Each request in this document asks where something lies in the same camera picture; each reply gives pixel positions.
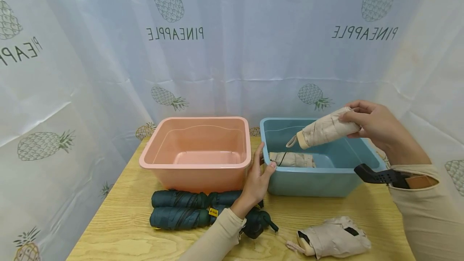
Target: human hand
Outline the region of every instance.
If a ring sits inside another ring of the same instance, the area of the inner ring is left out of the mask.
[[[244,219],[251,208],[263,200],[269,185],[269,179],[276,171],[276,163],[272,161],[264,170],[263,175],[261,175],[260,165],[264,163],[263,147],[264,142],[255,151],[253,163],[250,169],[248,169],[242,194],[231,206],[232,212],[240,219]]]
[[[348,138],[370,138],[395,164],[430,164],[430,158],[406,128],[384,105],[356,100],[346,105],[353,111],[340,115],[341,122],[352,121],[362,127]]]

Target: yellow tag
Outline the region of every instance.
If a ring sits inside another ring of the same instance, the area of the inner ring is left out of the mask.
[[[218,210],[213,209],[213,208],[210,208],[210,209],[209,209],[209,214],[210,214],[211,216],[214,216],[214,217],[217,218],[217,217],[218,217]]]

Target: right hand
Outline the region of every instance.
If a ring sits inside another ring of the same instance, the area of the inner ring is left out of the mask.
[[[384,105],[356,100],[346,105],[353,109],[340,115],[341,122],[354,122],[362,127],[349,138],[370,138],[385,151],[394,164],[430,164],[430,158],[408,130]]]

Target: beige sleeve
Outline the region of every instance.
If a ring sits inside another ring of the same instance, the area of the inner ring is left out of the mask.
[[[238,244],[246,219],[224,209],[214,224],[180,257],[179,261],[221,261]]]
[[[439,181],[434,166],[393,166],[394,170],[428,175]],[[406,190],[389,186],[393,201],[403,215],[403,226],[418,261],[464,260],[464,217],[452,203],[446,188]]]

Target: white curtain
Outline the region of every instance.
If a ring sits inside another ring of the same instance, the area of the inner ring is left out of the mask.
[[[381,102],[464,208],[463,0],[0,4],[2,260],[65,260],[169,116],[254,127]]]

